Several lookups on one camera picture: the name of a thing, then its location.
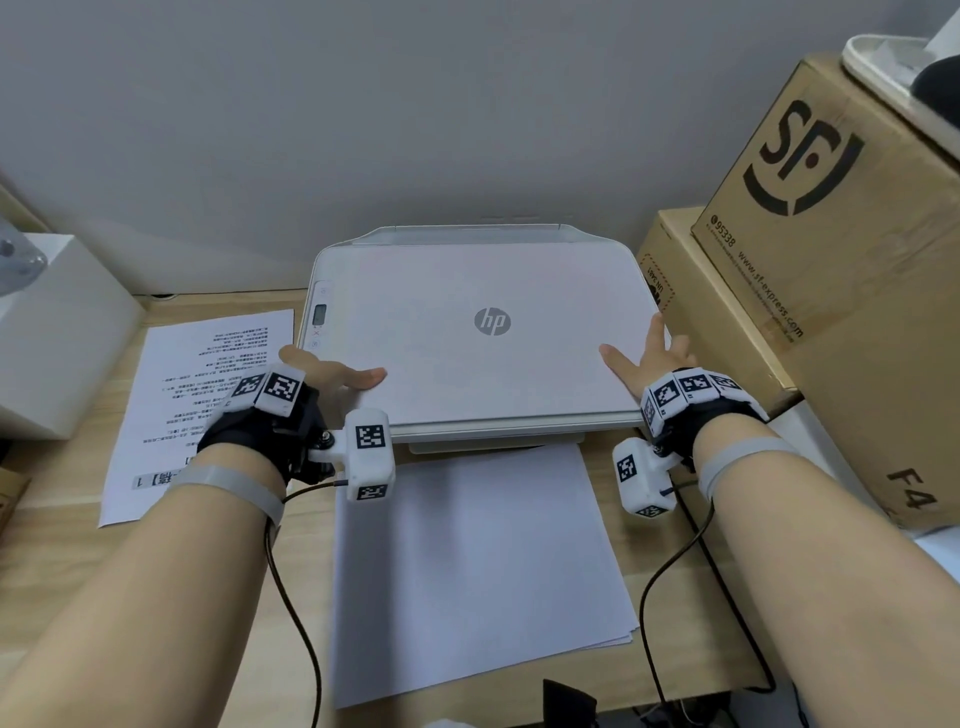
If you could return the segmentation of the black object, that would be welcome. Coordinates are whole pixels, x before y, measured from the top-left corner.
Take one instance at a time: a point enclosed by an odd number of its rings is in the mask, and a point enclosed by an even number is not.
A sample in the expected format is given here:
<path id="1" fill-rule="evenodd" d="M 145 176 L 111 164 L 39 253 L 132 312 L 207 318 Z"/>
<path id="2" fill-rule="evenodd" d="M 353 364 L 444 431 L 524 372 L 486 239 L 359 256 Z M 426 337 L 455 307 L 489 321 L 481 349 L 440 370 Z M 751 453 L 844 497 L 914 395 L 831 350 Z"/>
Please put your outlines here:
<path id="1" fill-rule="evenodd" d="M 542 728 L 598 728 L 598 701 L 582 690 L 542 680 Z"/>

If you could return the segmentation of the low brown cardboard box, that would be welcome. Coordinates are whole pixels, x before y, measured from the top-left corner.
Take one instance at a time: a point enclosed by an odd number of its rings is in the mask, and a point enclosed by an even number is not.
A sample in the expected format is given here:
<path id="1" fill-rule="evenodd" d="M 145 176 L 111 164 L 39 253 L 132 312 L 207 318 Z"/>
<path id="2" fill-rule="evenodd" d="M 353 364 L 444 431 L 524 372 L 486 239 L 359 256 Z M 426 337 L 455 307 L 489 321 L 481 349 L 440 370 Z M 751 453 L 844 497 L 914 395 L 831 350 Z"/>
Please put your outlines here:
<path id="1" fill-rule="evenodd" d="M 773 418 L 801 390 L 691 229 L 702 205 L 660 210 L 635 256 L 670 334 L 686 335 L 699 365 L 730 376 Z"/>

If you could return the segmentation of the large printed cardboard box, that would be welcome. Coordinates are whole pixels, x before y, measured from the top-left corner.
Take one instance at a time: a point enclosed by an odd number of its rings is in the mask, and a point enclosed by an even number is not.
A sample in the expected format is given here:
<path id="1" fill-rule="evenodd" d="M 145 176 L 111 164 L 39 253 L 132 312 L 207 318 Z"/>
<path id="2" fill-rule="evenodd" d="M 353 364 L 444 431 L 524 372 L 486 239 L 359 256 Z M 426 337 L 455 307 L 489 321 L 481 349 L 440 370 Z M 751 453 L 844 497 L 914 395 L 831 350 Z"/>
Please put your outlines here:
<path id="1" fill-rule="evenodd" d="M 692 235 L 890 519 L 960 526 L 960 161 L 810 54 Z"/>

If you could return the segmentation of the person's left forearm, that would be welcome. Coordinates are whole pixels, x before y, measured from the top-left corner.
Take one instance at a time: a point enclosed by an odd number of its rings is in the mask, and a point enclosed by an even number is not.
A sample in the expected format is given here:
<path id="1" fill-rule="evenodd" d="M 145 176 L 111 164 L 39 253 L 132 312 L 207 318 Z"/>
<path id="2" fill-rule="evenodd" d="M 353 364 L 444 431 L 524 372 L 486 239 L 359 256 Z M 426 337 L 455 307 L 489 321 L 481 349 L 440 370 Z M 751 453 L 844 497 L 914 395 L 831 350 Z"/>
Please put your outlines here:
<path id="1" fill-rule="evenodd" d="M 0 728 L 218 728 L 267 572 L 275 495 L 167 491 L 0 693 Z"/>

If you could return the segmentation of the grey plastic object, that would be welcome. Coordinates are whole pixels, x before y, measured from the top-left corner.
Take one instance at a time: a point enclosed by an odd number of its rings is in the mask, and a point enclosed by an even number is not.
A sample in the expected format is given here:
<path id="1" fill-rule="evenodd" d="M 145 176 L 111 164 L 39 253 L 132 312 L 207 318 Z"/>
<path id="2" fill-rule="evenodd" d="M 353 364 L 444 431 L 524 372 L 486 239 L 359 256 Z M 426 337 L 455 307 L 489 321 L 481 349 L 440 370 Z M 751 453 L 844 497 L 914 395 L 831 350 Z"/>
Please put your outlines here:
<path id="1" fill-rule="evenodd" d="M 46 254 L 0 215 L 0 298 L 17 294 L 45 272 Z"/>

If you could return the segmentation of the person's right forearm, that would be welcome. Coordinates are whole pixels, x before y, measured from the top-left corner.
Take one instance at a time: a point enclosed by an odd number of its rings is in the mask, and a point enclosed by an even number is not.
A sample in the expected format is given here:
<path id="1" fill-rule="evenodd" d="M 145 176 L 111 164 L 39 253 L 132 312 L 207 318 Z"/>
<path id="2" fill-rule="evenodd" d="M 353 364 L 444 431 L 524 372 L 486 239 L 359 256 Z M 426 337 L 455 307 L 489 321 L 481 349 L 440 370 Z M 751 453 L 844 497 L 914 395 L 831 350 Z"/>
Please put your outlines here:
<path id="1" fill-rule="evenodd" d="M 793 452 L 694 447 L 716 517 L 821 728 L 960 728 L 960 583 Z"/>

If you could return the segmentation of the stack of blank white paper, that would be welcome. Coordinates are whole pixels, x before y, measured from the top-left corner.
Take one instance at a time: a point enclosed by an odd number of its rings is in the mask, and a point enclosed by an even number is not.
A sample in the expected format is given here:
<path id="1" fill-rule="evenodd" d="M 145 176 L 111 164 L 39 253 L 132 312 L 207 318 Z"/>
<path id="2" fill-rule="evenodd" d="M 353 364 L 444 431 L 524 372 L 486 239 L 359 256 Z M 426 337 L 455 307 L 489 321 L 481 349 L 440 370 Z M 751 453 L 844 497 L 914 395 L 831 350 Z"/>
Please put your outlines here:
<path id="1" fill-rule="evenodd" d="M 332 614 L 336 709 L 639 628 L 575 443 L 399 466 L 393 494 L 367 501 L 339 492 Z"/>

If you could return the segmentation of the printed paper sheet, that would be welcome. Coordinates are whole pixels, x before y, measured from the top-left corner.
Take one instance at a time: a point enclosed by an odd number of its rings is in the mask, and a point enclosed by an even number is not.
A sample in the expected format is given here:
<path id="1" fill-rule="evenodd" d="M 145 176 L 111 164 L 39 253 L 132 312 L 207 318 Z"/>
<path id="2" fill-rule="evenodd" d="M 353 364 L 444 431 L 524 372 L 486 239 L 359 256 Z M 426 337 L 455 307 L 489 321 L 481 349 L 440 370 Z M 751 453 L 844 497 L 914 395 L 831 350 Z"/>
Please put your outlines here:
<path id="1" fill-rule="evenodd" d="M 293 342 L 282 309 L 150 327 L 103 483 L 99 528 L 140 520 L 196 453 L 213 409 Z"/>

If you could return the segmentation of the person's left hand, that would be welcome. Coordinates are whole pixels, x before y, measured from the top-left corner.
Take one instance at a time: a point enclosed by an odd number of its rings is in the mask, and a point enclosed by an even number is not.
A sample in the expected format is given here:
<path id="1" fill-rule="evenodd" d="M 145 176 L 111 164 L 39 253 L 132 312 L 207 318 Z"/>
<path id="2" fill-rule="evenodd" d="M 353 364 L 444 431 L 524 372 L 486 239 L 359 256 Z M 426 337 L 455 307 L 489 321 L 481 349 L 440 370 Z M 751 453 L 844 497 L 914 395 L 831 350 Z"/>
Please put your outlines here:
<path id="1" fill-rule="evenodd" d="M 198 442 L 197 453 L 215 445 L 245 447 L 269 460 L 286 482 L 319 484 L 331 476 L 333 466 L 312 464 L 306 455 L 325 431 L 338 431 L 325 420 L 323 410 L 331 408 L 332 402 L 347 390 L 339 394 L 325 391 L 324 367 L 343 364 L 320 360 L 292 345 L 282 346 L 278 355 L 279 362 L 305 372 L 292 415 L 278 418 L 257 409 L 221 414 L 218 406 Z"/>

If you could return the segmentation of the white slipper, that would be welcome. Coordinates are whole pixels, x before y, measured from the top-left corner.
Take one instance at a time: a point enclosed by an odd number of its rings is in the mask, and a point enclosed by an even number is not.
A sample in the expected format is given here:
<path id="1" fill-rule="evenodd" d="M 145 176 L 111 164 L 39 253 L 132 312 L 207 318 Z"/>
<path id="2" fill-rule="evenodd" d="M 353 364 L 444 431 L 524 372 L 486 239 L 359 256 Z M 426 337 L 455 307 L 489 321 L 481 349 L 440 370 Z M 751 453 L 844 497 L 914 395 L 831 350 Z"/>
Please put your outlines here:
<path id="1" fill-rule="evenodd" d="M 960 163 L 960 31 L 933 39 L 859 34 L 846 42 L 842 65 Z"/>

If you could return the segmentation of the white flatbed printer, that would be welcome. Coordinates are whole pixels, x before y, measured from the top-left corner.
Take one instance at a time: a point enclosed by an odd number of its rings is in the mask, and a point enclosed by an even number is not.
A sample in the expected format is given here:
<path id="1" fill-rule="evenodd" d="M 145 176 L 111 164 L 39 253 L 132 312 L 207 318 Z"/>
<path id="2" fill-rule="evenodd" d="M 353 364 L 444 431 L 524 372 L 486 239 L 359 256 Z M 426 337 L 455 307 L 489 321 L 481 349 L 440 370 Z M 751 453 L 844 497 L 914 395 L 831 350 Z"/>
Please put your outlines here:
<path id="1" fill-rule="evenodd" d="M 658 306 L 626 245 L 568 224 L 395 225 L 318 253 L 296 345 L 384 368 L 375 408 L 416 453 L 643 426 L 599 347 L 641 358 Z"/>

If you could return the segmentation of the grey wristband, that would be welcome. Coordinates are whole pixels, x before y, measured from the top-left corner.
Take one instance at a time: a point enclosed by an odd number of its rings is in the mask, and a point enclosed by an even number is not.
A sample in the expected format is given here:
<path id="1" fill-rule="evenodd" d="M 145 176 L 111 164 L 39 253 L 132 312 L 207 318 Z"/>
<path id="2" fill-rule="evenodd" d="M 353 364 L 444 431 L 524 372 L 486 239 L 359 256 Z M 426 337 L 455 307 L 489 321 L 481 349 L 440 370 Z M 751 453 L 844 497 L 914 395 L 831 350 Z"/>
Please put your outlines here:
<path id="1" fill-rule="evenodd" d="M 282 523 L 285 510 L 282 497 L 239 470 L 217 465 L 191 464 L 175 475 L 167 493 L 186 486 L 210 487 L 230 493 L 260 510 L 272 527 L 279 528 Z"/>
<path id="2" fill-rule="evenodd" d="M 714 502 L 714 492 L 721 475 L 739 460 L 761 453 L 801 454 L 790 443 L 778 437 L 750 438 L 728 445 L 699 468 L 699 490 L 703 498 Z"/>

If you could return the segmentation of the person's right hand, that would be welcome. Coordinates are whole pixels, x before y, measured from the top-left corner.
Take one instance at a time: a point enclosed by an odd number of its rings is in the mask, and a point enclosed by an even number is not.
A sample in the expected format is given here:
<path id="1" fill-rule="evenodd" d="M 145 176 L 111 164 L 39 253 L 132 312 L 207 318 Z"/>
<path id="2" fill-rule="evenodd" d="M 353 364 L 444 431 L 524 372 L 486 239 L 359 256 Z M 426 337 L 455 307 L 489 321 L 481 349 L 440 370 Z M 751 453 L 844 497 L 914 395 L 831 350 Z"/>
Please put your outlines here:
<path id="1" fill-rule="evenodd" d="M 666 345 L 663 316 L 657 313 L 650 320 L 642 354 L 645 358 L 645 388 L 660 377 L 678 371 L 668 366 L 666 350 L 669 346 Z M 695 368 L 699 361 L 692 346 L 691 352 L 692 368 Z M 665 434 L 673 451 L 684 455 L 699 471 L 727 446 L 751 438 L 773 437 L 775 433 L 767 422 L 748 414 L 745 405 L 714 402 L 696 406 L 691 415 L 681 415 L 679 424 L 668 425 Z"/>

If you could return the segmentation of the white marker tag plate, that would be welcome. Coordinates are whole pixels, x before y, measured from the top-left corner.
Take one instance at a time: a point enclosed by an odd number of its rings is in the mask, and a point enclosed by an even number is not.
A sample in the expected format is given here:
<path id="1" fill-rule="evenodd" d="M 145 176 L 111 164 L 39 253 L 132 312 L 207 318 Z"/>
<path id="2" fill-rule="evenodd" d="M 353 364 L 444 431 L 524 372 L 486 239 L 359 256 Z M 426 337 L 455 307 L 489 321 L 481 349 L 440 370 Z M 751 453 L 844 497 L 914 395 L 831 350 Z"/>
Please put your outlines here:
<path id="1" fill-rule="evenodd" d="M 245 370 L 219 405 L 229 414 L 256 409 L 271 416 L 289 418 L 305 383 L 306 373 L 280 361 Z"/>
<path id="2" fill-rule="evenodd" d="M 668 426 L 680 423 L 695 407 L 713 403 L 745 406 L 748 414 L 763 423 L 769 416 L 761 404 L 732 377 L 700 367 L 666 373 L 649 385 L 640 400 L 641 414 L 652 440 L 666 438 Z"/>

